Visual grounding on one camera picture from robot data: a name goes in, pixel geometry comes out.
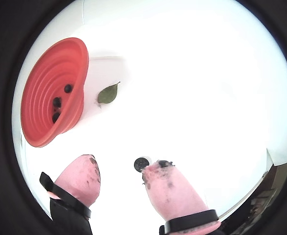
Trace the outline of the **pink-tipped black gripper finger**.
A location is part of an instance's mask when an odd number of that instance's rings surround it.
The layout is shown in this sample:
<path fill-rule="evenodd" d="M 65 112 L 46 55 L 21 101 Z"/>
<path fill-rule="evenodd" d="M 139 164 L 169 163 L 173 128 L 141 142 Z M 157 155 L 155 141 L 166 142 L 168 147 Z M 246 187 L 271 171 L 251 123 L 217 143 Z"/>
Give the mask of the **pink-tipped black gripper finger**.
<path fill-rule="evenodd" d="M 101 186 L 95 157 L 92 154 L 79 156 L 55 181 L 42 172 L 40 183 L 50 198 L 54 224 L 66 235 L 91 235 L 89 208 L 98 198 Z"/>
<path fill-rule="evenodd" d="M 172 162 L 159 160 L 144 167 L 142 179 L 151 205 L 165 221 L 160 235 L 207 235 L 220 227 L 216 211 Z"/>

